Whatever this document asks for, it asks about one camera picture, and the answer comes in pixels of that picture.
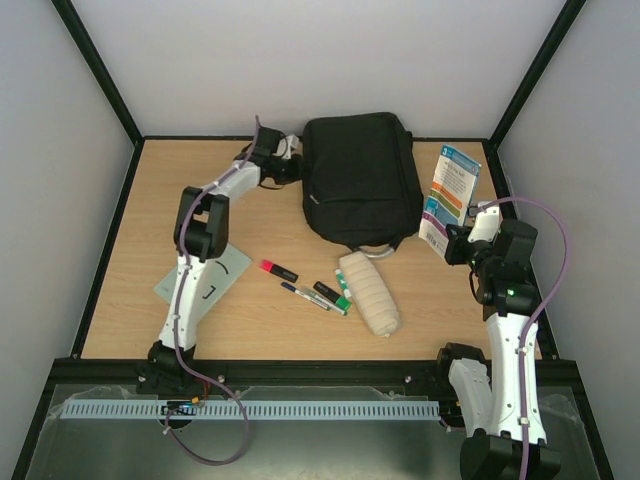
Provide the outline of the black student bag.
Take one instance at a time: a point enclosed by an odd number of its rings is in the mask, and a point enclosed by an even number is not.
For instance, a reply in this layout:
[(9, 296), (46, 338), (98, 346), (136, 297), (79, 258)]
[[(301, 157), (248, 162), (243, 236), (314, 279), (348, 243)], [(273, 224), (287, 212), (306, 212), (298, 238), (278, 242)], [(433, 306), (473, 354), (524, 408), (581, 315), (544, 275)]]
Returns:
[(424, 196), (413, 137), (397, 115), (322, 117), (303, 130), (302, 209), (322, 239), (396, 250), (417, 233)]

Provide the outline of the children's reader book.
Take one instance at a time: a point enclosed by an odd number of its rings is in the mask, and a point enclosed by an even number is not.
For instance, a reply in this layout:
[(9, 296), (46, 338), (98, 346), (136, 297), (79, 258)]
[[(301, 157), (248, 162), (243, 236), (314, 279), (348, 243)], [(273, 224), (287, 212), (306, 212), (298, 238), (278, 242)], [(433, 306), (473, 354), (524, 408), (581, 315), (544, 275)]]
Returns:
[(444, 257), (447, 225), (463, 226), (481, 164), (451, 145), (443, 145), (422, 211), (418, 236)]

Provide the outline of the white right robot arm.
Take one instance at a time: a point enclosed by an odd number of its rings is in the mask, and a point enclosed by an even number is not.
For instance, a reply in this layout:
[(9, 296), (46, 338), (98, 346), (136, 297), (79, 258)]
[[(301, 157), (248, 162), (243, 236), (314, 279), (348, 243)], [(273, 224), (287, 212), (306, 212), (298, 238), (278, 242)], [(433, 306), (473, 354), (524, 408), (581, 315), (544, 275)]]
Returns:
[(444, 254), (450, 265), (468, 265), (483, 307), (491, 358), (481, 350), (447, 344), (439, 353), (436, 379), (455, 392), (466, 438), (460, 451), (464, 479), (553, 479), (561, 455), (549, 447), (537, 397), (531, 319), (540, 300), (530, 281), (529, 261), (537, 231), (514, 219), (490, 229), (449, 224)]

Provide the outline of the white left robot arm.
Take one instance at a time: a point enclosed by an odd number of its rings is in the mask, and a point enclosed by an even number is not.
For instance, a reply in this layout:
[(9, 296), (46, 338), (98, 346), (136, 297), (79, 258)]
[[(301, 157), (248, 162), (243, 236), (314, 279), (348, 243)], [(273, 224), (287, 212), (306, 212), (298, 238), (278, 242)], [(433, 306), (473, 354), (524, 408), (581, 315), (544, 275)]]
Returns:
[(150, 364), (174, 373), (192, 363), (205, 283), (228, 245), (232, 203), (267, 178), (280, 186), (296, 182), (302, 170), (300, 154), (267, 158), (242, 153), (218, 179), (183, 190), (174, 229), (175, 286), (164, 326), (148, 353)]

